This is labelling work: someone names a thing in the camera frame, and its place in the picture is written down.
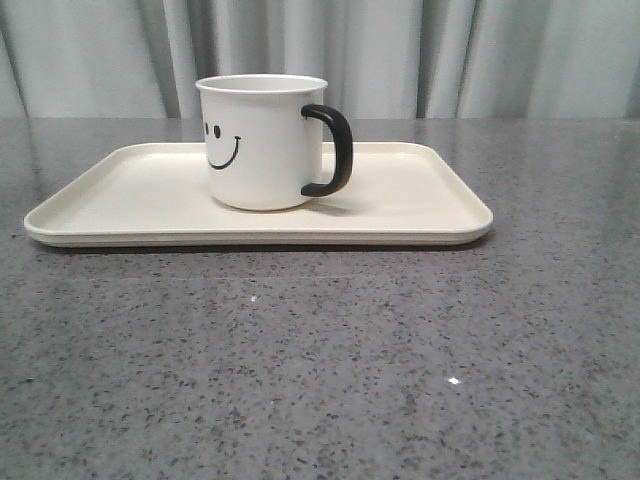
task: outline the white curtain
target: white curtain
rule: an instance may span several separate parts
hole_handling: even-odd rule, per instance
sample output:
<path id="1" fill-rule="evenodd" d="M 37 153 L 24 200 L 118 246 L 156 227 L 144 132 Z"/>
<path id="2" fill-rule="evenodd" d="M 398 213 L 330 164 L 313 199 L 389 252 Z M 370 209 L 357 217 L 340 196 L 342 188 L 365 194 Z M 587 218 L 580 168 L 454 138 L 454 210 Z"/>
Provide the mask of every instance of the white curtain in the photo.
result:
<path id="1" fill-rule="evenodd" d="M 0 116 L 197 117 L 205 76 L 351 118 L 634 117 L 638 0 L 0 0 Z"/>

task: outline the smiley face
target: smiley face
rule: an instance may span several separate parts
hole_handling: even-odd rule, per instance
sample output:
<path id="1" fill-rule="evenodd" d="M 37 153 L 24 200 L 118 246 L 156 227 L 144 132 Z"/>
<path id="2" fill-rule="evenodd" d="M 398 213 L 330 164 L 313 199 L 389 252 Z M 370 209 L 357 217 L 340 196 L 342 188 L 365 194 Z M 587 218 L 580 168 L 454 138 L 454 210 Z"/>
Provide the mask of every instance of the smiley face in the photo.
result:
<path id="1" fill-rule="evenodd" d="M 206 122 L 204 124 L 204 133 L 206 135 L 209 135 L 209 124 L 206 123 Z M 214 125 L 214 127 L 213 127 L 213 135 L 217 139 L 219 139 L 222 136 L 222 132 L 220 130 L 220 126 L 219 125 Z M 207 156 L 207 162 L 209 163 L 209 166 L 211 168 L 213 168 L 214 170 L 224 170 L 229 165 L 231 165 L 233 163 L 233 161 L 236 159 L 236 156 L 238 155 L 238 150 L 240 149 L 240 140 L 242 138 L 239 137 L 238 135 L 235 135 L 233 138 L 235 138 L 236 145 L 235 145 L 235 147 L 233 149 L 233 153 L 231 154 L 231 158 L 229 158 L 229 160 L 227 160 L 225 163 L 223 163 L 222 165 L 215 165 L 215 164 L 211 163 L 211 160 L 209 160 L 209 156 Z"/>

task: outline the mug rim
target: mug rim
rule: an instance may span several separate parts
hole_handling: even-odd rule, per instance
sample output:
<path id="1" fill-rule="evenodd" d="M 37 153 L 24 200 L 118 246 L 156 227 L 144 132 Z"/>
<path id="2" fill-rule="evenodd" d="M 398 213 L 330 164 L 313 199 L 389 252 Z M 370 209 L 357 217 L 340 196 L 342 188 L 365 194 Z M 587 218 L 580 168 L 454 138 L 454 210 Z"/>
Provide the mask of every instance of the mug rim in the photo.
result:
<path id="1" fill-rule="evenodd" d="M 224 83 L 228 80 L 241 79 L 282 79 L 282 80 L 301 80 L 309 82 L 308 86 L 298 88 L 270 88 L 270 89 L 245 89 L 245 88 L 228 88 L 224 86 L 216 86 L 216 83 Z M 310 93 L 327 88 L 328 82 L 322 78 L 311 77 L 307 75 L 289 75 L 280 73 L 247 73 L 238 75 L 217 75 L 213 77 L 201 78 L 196 82 L 196 88 L 201 92 L 218 92 L 218 93 L 234 93 L 234 94 L 250 94 L 250 95 L 274 95 L 283 93 Z"/>

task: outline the smiley face mouth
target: smiley face mouth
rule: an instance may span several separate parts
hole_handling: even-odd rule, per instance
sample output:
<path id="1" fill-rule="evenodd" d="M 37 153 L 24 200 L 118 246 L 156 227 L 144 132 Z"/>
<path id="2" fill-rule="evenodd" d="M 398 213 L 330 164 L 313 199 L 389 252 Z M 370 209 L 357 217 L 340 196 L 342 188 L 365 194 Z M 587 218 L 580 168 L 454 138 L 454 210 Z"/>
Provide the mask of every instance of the smiley face mouth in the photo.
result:
<path id="1" fill-rule="evenodd" d="M 233 161 L 236 159 L 236 155 L 238 155 L 238 149 L 240 148 L 240 140 L 241 140 L 241 138 L 238 137 L 237 135 L 235 138 L 236 138 L 236 147 L 233 149 L 233 154 L 231 155 L 231 158 L 227 162 L 223 163 L 222 165 L 214 165 L 213 163 L 211 163 L 211 161 L 209 160 L 209 157 L 207 156 L 207 162 L 209 163 L 209 166 L 211 168 L 213 168 L 214 170 L 223 170 L 233 163 Z"/>

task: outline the tray rim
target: tray rim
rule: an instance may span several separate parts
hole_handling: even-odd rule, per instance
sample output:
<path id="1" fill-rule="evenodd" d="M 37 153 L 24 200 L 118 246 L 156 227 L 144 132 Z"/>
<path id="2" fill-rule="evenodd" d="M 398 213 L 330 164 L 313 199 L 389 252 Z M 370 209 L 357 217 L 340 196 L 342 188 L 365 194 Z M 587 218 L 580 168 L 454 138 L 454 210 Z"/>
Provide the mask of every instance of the tray rim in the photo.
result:
<path id="1" fill-rule="evenodd" d="M 126 145 L 120 147 L 103 159 L 99 160 L 95 165 L 89 167 L 86 171 L 75 177 L 60 190 L 52 194 L 46 200 L 38 204 L 30 210 L 23 219 L 23 225 L 31 238 L 46 245 L 64 248 L 83 248 L 83 247 L 109 247 L 109 246 L 185 246 L 185 245 L 462 245 L 470 243 L 486 234 L 493 224 L 493 212 L 487 205 L 476 195 L 476 193 L 457 175 L 447 162 L 432 148 L 419 143 L 411 142 L 354 142 L 354 154 L 360 150 L 367 150 L 362 153 L 397 153 L 398 148 L 412 150 L 418 155 L 424 155 L 424 152 L 435 155 L 440 161 L 442 168 L 447 174 L 452 175 L 459 182 L 457 188 L 462 188 L 470 195 L 478 206 L 484 210 L 487 215 L 486 220 L 475 226 L 466 229 L 402 229 L 402 230 L 385 230 L 384 228 L 363 228 L 357 231 L 345 230 L 343 228 L 324 227 L 322 230 L 313 230 L 308 227 L 287 227 L 287 237 L 282 238 L 285 229 L 276 227 L 261 227 L 256 229 L 238 229 L 238 228 L 216 228 L 210 229 L 153 229 L 153 230 L 135 230 L 126 232 L 113 233 L 95 233 L 92 231 L 61 231 L 42 228 L 34 223 L 34 217 L 42 214 L 43 210 L 50 207 L 52 203 L 60 197 L 64 197 L 69 190 L 77 188 L 77 184 L 83 180 L 90 178 L 96 174 L 96 171 L 107 168 L 111 162 L 124 154 L 135 152 L 134 155 L 144 154 L 145 150 L 152 150 L 151 154 L 158 154 L 158 147 L 169 149 L 167 153 L 185 153 L 190 155 L 203 154 L 205 144 L 203 142 L 148 142 Z M 323 142 L 323 153 L 331 152 L 333 144 L 331 142 Z M 243 238 L 239 241 L 238 234 L 250 235 L 251 238 Z"/>

